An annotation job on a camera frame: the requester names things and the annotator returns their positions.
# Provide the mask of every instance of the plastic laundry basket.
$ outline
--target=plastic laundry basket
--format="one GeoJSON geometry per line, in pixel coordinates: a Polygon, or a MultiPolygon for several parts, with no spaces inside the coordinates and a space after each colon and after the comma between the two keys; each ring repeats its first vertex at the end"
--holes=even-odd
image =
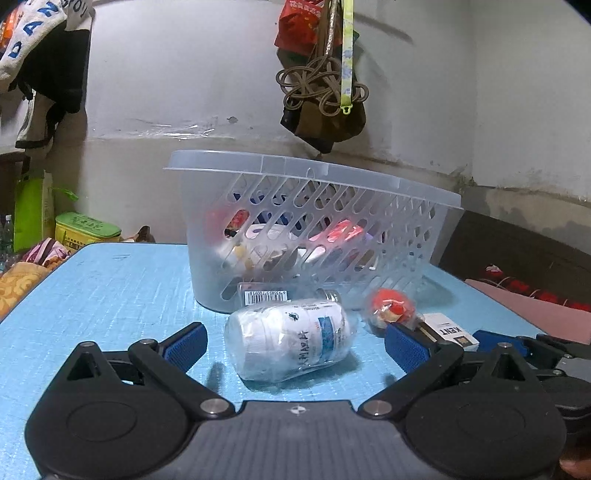
{"type": "Polygon", "coordinates": [[[187,150],[168,168],[182,171],[195,299],[224,313],[241,281],[336,289],[348,308],[379,287],[412,294],[460,207],[446,190],[302,158],[187,150]]]}

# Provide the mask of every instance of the blue table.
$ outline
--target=blue table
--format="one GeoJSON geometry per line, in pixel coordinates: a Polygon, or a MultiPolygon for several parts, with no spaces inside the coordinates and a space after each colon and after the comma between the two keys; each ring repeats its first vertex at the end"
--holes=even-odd
{"type": "MultiPolygon", "coordinates": [[[[497,302],[428,266],[421,312],[442,312],[469,332],[535,336],[540,331],[497,302]]],[[[189,374],[236,404],[254,400],[338,400],[355,407],[404,375],[384,341],[361,328],[341,363],[286,382],[245,385],[223,344],[226,315],[193,298],[185,245],[97,244],[57,269],[0,324],[0,480],[38,477],[24,442],[25,422],[72,349],[94,340],[104,351],[141,338],[164,339],[186,324],[207,327],[209,347],[189,374]]]]}

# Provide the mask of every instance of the barcode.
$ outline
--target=barcode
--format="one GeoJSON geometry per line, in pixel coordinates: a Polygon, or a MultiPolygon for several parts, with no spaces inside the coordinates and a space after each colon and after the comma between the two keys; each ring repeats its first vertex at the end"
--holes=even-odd
{"type": "Polygon", "coordinates": [[[247,306],[263,301],[287,301],[287,292],[285,290],[244,292],[244,303],[247,306]]]}

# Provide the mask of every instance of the finger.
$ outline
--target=finger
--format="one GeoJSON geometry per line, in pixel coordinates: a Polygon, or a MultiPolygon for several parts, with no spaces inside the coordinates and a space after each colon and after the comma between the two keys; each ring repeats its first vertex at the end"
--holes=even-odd
{"type": "Polygon", "coordinates": [[[562,459],[560,467],[579,480],[591,480],[591,458],[583,460],[562,459]]]}

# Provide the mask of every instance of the red floral fabric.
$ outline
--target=red floral fabric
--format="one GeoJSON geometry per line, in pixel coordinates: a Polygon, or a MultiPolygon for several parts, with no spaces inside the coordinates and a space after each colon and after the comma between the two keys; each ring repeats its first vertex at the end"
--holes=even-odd
{"type": "Polygon", "coordinates": [[[528,285],[527,283],[519,280],[518,278],[506,275],[496,265],[489,265],[483,274],[483,278],[480,278],[479,280],[490,285],[494,285],[497,288],[502,288],[503,290],[518,293],[526,297],[532,297],[537,300],[556,303],[558,305],[563,305],[571,309],[591,312],[591,304],[589,303],[582,303],[575,300],[565,299],[564,297],[559,297],[558,295],[550,291],[542,290],[540,288],[534,288],[531,285],[528,285]]]}

